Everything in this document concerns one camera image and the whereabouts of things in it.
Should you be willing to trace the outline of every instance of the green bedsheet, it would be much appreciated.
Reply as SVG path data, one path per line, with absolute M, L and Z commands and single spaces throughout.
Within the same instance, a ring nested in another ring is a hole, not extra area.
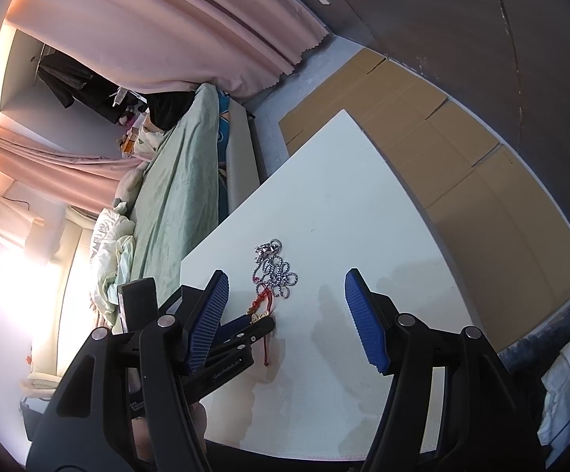
M 180 287 L 180 261 L 218 225 L 219 119 L 217 91 L 205 83 L 158 148 L 130 214 L 131 280 L 154 277 L 159 306 Z

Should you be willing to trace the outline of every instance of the brown cardboard on floor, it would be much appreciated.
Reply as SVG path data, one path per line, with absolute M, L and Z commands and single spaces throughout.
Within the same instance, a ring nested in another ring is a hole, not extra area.
M 289 153 L 341 109 L 426 209 L 495 349 L 570 299 L 569 227 L 532 174 L 472 116 L 362 50 L 281 120 Z

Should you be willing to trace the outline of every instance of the silver bead chain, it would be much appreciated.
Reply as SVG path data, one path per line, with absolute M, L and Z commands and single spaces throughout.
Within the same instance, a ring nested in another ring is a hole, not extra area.
M 296 285 L 298 275 L 289 271 L 289 262 L 284 261 L 278 255 L 282 248 L 283 244 L 273 239 L 254 249 L 257 254 L 255 258 L 257 267 L 252 273 L 252 281 L 257 285 L 257 295 L 259 288 L 263 285 L 272 292 L 274 297 L 289 298 L 289 287 Z M 261 277 L 257 276 L 259 270 L 262 272 Z

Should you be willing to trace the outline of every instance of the curtain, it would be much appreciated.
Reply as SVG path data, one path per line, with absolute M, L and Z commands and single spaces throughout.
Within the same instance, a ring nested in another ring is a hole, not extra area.
M 17 203 L 0 197 L 0 243 L 36 256 L 44 220 Z
M 0 171 L 71 206 L 100 213 L 111 207 L 123 176 L 141 160 L 61 153 L 0 127 Z
M 327 30 L 298 0 L 13 0 L 6 21 L 120 87 L 253 96 Z

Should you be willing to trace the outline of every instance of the blue ribbed pad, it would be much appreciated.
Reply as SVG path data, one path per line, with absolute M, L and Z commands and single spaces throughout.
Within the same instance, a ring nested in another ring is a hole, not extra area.
M 385 333 L 377 321 L 365 292 L 357 279 L 348 272 L 344 282 L 346 303 L 349 304 L 350 315 L 355 322 L 359 340 L 362 342 L 368 362 L 377 367 L 380 373 L 385 373 L 390 367 L 390 358 L 386 353 Z
M 188 361 L 191 372 L 204 365 L 220 325 L 221 315 L 228 303 L 228 277 L 222 273 L 202 307 L 193 331 L 189 336 Z

